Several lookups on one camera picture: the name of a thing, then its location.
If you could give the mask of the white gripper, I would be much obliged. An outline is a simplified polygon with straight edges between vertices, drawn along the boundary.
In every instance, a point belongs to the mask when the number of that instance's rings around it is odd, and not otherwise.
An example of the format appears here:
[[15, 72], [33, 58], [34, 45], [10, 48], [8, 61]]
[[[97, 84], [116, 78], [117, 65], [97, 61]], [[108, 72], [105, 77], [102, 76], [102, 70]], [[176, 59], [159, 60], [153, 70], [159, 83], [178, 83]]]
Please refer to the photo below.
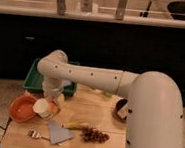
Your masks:
[[65, 98], [63, 95], [64, 87], [61, 80], [45, 77], [43, 80], [42, 89], [44, 91], [43, 95], [48, 101], [57, 99], [58, 106], [63, 106], [65, 103]]

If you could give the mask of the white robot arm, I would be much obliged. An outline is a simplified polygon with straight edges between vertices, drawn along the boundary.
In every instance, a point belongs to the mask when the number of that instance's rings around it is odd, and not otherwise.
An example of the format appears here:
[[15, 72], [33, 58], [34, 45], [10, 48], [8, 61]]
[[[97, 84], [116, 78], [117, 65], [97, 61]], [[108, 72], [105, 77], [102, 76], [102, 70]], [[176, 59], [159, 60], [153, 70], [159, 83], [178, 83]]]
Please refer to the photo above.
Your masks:
[[125, 148], [183, 148], [182, 97], [171, 77], [155, 71], [137, 74], [75, 66], [67, 59], [58, 49], [38, 62], [45, 93], [66, 79], [118, 95], [128, 106]]

